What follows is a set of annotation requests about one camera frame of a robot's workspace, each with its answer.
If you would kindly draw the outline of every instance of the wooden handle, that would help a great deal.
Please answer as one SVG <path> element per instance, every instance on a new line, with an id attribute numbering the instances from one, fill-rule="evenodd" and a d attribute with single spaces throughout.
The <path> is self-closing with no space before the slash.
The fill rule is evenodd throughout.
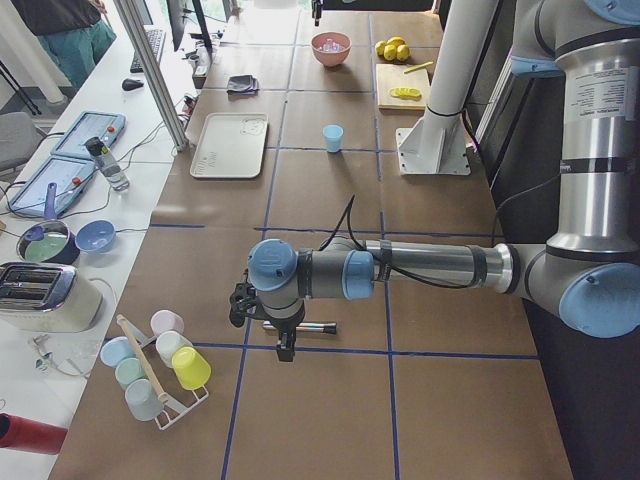
<path id="1" fill-rule="evenodd" d="M 421 68 L 427 68 L 429 65 L 432 65 L 433 62 L 427 62 L 427 63 L 421 63 L 420 65 L 414 65 L 413 67 L 409 67 L 407 68 L 404 73 L 405 75 L 407 73 L 411 73 L 411 72 L 415 72 L 416 70 L 420 70 Z"/>
<path id="2" fill-rule="evenodd" d="M 140 360 L 140 365 L 142 365 L 144 373 L 147 374 L 147 378 L 149 378 L 151 386 L 155 390 L 156 395 L 158 395 L 158 400 L 160 400 L 162 403 L 167 403 L 167 401 L 169 400 L 169 394 L 165 392 L 162 388 L 162 385 L 160 385 L 160 381 L 158 380 L 158 377 L 156 377 L 156 373 L 153 371 L 149 360 L 147 360 L 147 357 L 144 356 L 144 352 L 142 351 L 140 344 L 138 344 L 138 341 L 136 340 L 136 337 L 131 330 L 131 324 L 129 323 L 129 320 L 127 320 L 124 315 L 118 314 L 116 316 L 116 322 L 118 323 L 118 325 L 120 325 L 120 328 L 122 328 L 122 331 L 127 337 L 127 340 L 129 340 L 129 344 L 131 345 L 133 352 L 136 354 L 136 357 L 138 357 L 138 360 Z"/>

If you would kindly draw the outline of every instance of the pink bowl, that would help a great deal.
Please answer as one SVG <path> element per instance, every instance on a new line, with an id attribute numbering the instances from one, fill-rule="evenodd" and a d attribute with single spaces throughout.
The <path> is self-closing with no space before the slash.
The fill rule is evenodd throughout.
<path id="1" fill-rule="evenodd" d="M 328 39 L 332 39 L 335 43 L 344 47 L 341 52 L 324 52 L 323 45 Z M 313 37 L 311 40 L 311 49 L 316 59 L 325 67 L 335 67 L 346 60 L 351 51 L 351 40 L 343 33 L 325 32 Z"/>

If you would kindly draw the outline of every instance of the yellow mug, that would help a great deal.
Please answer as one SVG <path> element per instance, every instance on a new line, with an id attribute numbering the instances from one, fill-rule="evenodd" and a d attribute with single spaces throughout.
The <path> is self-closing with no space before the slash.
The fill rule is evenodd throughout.
<path id="1" fill-rule="evenodd" d="M 173 371 L 185 390 L 204 387 L 211 378 L 211 365 L 193 347 L 182 347 L 171 357 Z"/>

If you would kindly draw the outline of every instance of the lemon slice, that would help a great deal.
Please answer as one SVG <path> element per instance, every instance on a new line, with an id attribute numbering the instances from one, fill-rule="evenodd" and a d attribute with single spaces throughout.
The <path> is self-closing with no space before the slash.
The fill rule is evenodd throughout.
<path id="1" fill-rule="evenodd" d="M 394 98 L 402 98 L 409 100 L 419 100 L 422 97 L 422 93 L 417 88 L 413 87 L 396 87 L 389 90 L 389 95 Z"/>

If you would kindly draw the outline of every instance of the blue bowl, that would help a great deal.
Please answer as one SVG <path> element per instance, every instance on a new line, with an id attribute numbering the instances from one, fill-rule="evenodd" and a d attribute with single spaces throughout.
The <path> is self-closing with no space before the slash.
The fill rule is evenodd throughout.
<path id="1" fill-rule="evenodd" d="M 116 229 L 107 220 L 87 223 L 76 234 L 76 246 L 83 252 L 104 253 L 111 249 L 116 239 Z"/>

